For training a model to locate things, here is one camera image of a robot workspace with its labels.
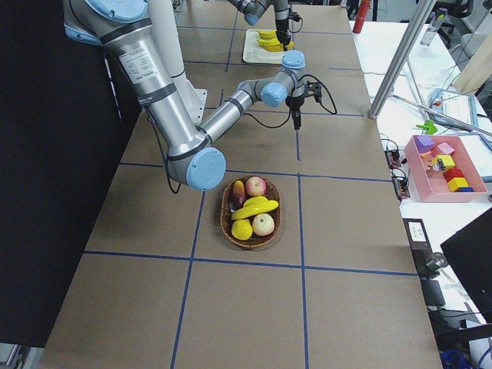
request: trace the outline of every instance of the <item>purple block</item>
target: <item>purple block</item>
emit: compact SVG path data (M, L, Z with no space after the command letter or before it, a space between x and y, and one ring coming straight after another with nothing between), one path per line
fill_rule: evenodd
M428 152L436 145L430 136L417 136L415 144L419 153Z

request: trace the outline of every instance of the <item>black device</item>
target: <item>black device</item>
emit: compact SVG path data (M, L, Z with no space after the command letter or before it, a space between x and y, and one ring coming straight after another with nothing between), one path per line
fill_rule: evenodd
M441 248L470 298L492 323L492 208L447 239Z

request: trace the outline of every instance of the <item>wicker basket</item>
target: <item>wicker basket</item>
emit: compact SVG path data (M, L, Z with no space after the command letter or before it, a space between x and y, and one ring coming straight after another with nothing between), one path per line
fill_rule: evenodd
M257 236L256 234L253 234L249 240L246 241L241 241L238 240L237 238L234 238L231 233L232 229L232 223L234 223L231 220L232 216L232 211L229 207L229 194L232 191L232 186L234 182L236 181L242 181L243 183L246 183L246 181L250 178L253 177L252 175L247 175L241 178L234 179L224 190L224 194L222 196L222 204L221 204L221 227L222 231L225 234L225 237L228 238L230 242L233 244L236 244L240 248L243 248L245 250L252 250L254 248L259 248L260 246L265 246L271 240L274 239L275 235L278 233L278 230L280 229L280 224L281 224L281 201L280 201L280 193L278 192L278 189L275 187L273 183L271 183L268 179L263 178L265 182L267 183L267 191L265 192L264 196L268 200L276 200L278 201L278 208L276 208L273 211L269 211L268 214L271 215L271 217L274 219L275 222L275 228L274 231L271 232L268 236L260 237Z

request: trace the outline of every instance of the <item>red apple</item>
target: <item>red apple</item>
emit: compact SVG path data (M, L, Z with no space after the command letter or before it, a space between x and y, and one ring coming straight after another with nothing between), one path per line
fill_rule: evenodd
M253 196L263 196L267 191L267 182L260 177L251 177L246 181L246 193Z
M258 236L268 236L275 229L275 221L269 214L258 214L254 217L252 226L253 232Z

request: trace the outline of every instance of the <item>metal pole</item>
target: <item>metal pole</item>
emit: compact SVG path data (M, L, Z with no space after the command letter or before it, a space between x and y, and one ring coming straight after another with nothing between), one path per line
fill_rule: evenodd
M383 105L386 102L391 89L393 88L397 76L400 74L404 63L421 32L422 26L429 17L435 3L436 0L421 0L418 3L417 11L408 24L407 30L405 31L403 38L394 53L393 60L390 63L387 73L384 76L381 86L379 87L376 97L371 105L369 118L376 119L381 112L381 109L383 108Z
M492 133L490 133L489 131L485 131L484 129L475 127L474 125L469 125L468 123L465 123L464 121L459 121L458 119L450 117L449 115L441 114L440 112L434 111L431 108L428 108L427 106L417 104L416 102L407 100L406 98L402 98L402 97L397 96L397 95L392 95L391 97L396 98L397 100L401 100L403 102L406 102L407 104L412 105L416 108L420 108L423 111L426 111L427 113L430 113L432 115L437 115L438 117L446 118L448 121L452 121L454 123L454 125L456 126L456 128L464 128L467 130L480 132L483 135L487 135L487 136L492 137Z

